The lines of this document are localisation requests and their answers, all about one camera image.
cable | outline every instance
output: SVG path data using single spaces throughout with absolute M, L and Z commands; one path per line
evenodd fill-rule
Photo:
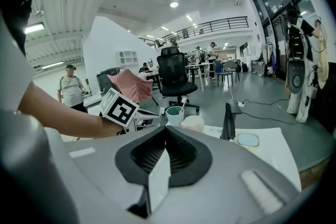
M 271 104 L 269 104 L 269 103 L 259 103 L 259 102 L 250 101 L 250 100 L 245 99 L 245 100 L 242 102 L 242 104 L 244 104 L 244 102 L 247 101 L 247 102 L 249 102 L 249 103 L 257 103 L 257 104 L 272 105 L 272 104 L 275 104 L 276 102 L 279 102 L 279 101 L 281 101 L 281 100 L 288 101 L 289 99 L 278 99 L 278 100 L 272 102 Z
M 276 119 L 272 119 L 272 118 L 259 118 L 259 117 L 256 117 L 256 116 L 252 116 L 252 115 L 250 115 L 250 114 L 248 114 L 246 112 L 243 112 L 243 111 L 242 111 L 242 113 L 245 114 L 245 115 L 248 115 L 248 116 L 250 116 L 252 118 L 256 118 L 256 119 L 260 119 L 260 120 L 273 120 L 273 121 L 279 121 L 279 122 L 286 123 L 286 124 L 291 124 L 291 125 L 295 125 L 296 124 L 296 123 L 291 123 L 291 122 L 276 120 Z

man in white shirt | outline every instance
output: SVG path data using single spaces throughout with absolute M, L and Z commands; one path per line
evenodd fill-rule
M 213 63 L 214 60 L 216 60 L 217 54 L 214 53 L 215 46 L 216 44 L 214 42 L 211 42 L 210 46 L 206 48 L 206 53 L 208 54 L 209 57 L 209 63 Z M 209 73 L 210 78 L 215 79 L 214 65 L 210 65 L 209 71 L 210 71 Z
M 87 110 L 84 107 L 83 96 L 81 94 L 84 86 L 80 79 L 74 76 L 75 70 L 76 67 L 73 65 L 66 66 L 67 74 L 62 77 L 58 83 L 57 99 L 59 102 L 72 109 L 87 113 Z

blue chair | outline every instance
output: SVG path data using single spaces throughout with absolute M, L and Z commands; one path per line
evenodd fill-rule
M 220 61 L 214 60 L 213 65 L 214 65 L 215 74 L 217 75 L 217 87 L 219 87 L 219 76 L 222 76 L 222 85 L 224 85 L 225 76 L 227 76 L 227 84 L 228 84 L 228 87 L 230 88 L 229 76 L 231 76 L 231 82 L 233 84 L 232 72 L 223 71 L 223 65 Z

chair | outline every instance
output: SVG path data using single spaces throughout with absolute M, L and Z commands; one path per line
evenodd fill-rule
M 225 81 L 225 76 L 227 76 L 227 84 L 228 87 L 230 88 L 230 84 L 229 84 L 229 76 L 231 75 L 231 81 L 233 84 L 233 78 L 232 78 L 232 72 L 224 72 L 223 71 L 223 65 L 221 64 L 220 61 L 214 60 L 214 69 L 215 69 L 215 74 L 217 75 L 217 87 L 219 87 L 219 76 L 222 76 L 222 85 L 224 85 L 224 81 Z
M 238 75 L 238 81 L 240 81 L 239 73 L 237 72 L 238 65 L 233 62 L 232 60 L 228 60 L 224 63 L 224 71 L 226 72 L 236 72 L 236 82 L 237 82 L 237 75 Z
M 152 98 L 156 105 L 159 105 L 152 96 L 153 80 L 143 80 L 134 75 L 129 69 L 108 78 L 114 83 L 123 96 L 131 99 L 134 103 Z
M 168 47 L 161 50 L 161 56 L 157 57 L 160 76 L 162 78 L 162 95 L 165 97 L 177 97 L 177 102 L 169 101 L 169 107 L 182 106 L 182 96 L 197 90 L 197 86 L 188 82 L 184 67 L 184 54 L 176 47 Z M 185 106 L 196 108 L 198 105 L 186 103 Z

ceiling light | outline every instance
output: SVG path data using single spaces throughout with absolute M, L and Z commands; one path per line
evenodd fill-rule
M 48 67 L 53 67 L 53 66 L 58 66 L 58 65 L 61 65 L 62 63 L 64 63 L 64 62 L 57 62 L 57 63 L 53 63 L 53 64 L 51 64 L 51 65 L 48 65 L 48 66 L 42 67 L 42 69 L 46 69 L 46 68 L 48 68 Z
M 172 2 L 172 3 L 170 3 L 170 6 L 172 8 L 176 8 L 178 5 L 179 5 L 178 2 Z
M 25 34 L 44 29 L 43 23 L 38 23 L 26 27 Z

